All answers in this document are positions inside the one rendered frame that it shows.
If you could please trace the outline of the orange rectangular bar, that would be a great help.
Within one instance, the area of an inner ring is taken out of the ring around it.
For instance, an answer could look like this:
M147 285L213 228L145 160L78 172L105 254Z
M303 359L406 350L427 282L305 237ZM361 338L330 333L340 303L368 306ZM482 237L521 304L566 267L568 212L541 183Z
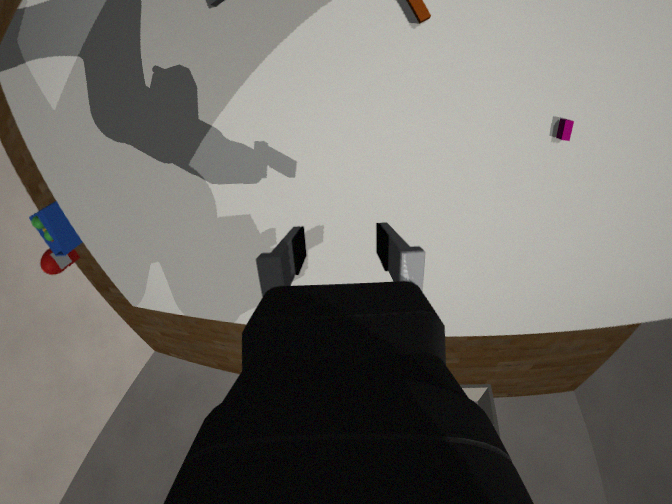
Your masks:
M419 24L430 19L431 15L423 0L406 0L412 9Z

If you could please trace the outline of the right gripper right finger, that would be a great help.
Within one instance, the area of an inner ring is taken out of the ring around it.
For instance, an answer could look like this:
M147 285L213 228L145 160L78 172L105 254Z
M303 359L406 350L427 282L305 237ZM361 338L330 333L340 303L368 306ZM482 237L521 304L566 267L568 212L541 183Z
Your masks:
M376 252L393 281L407 281L423 291L425 254L420 246L410 247L387 223L376 223Z

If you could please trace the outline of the small magenta block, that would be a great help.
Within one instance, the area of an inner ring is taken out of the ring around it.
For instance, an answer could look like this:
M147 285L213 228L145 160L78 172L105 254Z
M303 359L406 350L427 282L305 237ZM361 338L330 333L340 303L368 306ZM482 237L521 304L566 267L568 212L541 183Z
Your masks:
M570 141L574 121L560 119L556 138Z

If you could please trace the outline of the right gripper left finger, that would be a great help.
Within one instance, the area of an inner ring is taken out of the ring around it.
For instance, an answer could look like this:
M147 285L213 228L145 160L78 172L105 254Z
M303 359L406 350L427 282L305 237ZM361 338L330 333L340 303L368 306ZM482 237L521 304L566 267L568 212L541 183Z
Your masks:
M291 286L306 258L304 226L293 227L271 253L256 258L262 298L273 287Z

